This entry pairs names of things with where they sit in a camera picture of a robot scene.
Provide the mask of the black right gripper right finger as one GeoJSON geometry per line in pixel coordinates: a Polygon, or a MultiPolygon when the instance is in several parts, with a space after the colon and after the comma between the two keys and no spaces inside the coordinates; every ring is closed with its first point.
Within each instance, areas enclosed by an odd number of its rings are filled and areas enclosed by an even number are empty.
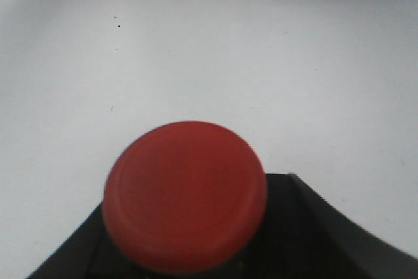
{"type": "Polygon", "coordinates": [[[248,278],[416,278],[417,258],[344,216],[295,174],[268,174],[248,278]]]}

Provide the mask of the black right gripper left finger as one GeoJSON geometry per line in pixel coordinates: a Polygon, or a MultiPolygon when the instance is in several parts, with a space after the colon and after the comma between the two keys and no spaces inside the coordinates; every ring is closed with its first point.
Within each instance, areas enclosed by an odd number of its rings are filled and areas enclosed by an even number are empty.
{"type": "Polygon", "coordinates": [[[98,205],[30,278],[130,278],[131,264],[106,231],[98,205]]]}

